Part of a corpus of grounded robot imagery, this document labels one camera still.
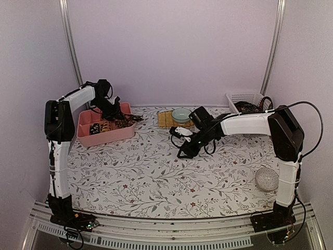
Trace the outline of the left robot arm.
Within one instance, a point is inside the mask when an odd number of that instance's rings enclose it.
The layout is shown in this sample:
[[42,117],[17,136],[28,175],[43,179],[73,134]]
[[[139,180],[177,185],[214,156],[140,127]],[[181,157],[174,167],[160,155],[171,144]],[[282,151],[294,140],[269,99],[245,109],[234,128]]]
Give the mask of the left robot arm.
[[103,119],[124,120],[125,116],[120,108],[120,98],[112,96],[111,84],[105,79],[100,79],[96,83],[86,82],[61,98],[46,102],[44,132],[49,147],[50,173],[47,199],[53,215],[57,216],[66,226],[73,226],[78,220],[77,214],[72,208],[67,179],[67,157],[75,134],[73,112],[91,102],[101,111]]

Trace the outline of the brown floral tie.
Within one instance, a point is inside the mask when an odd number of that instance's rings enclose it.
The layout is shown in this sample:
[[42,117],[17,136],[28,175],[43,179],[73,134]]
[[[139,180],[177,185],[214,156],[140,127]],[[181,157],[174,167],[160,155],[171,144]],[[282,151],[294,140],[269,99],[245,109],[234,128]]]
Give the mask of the brown floral tie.
[[142,116],[139,116],[139,115],[124,115],[123,120],[116,119],[114,121],[114,123],[118,128],[122,129],[122,128],[131,127],[135,123],[141,122],[141,121],[143,121]]

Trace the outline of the pink divided organizer tray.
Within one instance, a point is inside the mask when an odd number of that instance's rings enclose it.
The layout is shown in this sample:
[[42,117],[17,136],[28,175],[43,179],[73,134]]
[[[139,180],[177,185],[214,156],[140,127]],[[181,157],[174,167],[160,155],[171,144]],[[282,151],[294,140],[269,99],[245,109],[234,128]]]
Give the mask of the pink divided organizer tray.
[[77,138],[84,147],[91,147],[100,144],[132,138],[135,135],[134,125],[126,128],[118,128],[115,122],[110,122],[110,131],[90,134],[90,128],[93,124],[102,125],[106,120],[101,118],[101,111],[92,110],[83,111],[79,114]]

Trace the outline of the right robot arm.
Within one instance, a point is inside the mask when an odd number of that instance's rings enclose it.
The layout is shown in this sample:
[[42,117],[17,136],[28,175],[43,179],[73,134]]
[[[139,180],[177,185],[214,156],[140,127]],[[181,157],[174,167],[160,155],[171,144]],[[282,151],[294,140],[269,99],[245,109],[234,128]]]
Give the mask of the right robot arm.
[[172,127],[172,137],[184,138],[178,147],[178,158],[192,159],[210,142],[215,143],[222,137],[235,134],[262,134],[270,136],[279,165],[278,192],[272,212],[253,217],[253,223],[265,222],[280,227],[294,222],[292,208],[297,200],[297,187],[300,182],[305,134],[290,106],[280,105],[276,109],[258,112],[210,115],[204,107],[195,109],[190,120],[199,130],[191,132],[182,127]]

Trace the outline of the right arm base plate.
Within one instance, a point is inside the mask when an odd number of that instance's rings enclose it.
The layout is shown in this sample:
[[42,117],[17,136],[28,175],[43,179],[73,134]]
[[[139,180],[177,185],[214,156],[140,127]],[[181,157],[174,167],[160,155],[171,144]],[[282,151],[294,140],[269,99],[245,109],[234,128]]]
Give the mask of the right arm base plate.
[[276,229],[296,222],[293,209],[288,212],[270,211],[267,213],[255,212],[250,216],[254,232]]

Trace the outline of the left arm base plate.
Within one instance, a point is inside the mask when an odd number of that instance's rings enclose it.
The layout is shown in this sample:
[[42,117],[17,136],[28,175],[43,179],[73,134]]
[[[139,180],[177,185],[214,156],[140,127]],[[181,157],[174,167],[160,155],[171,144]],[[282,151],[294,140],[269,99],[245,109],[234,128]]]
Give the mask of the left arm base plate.
[[50,222],[66,228],[76,229],[80,232],[92,232],[94,228],[99,226],[99,222],[94,215],[81,212],[75,212],[70,215],[52,215]]

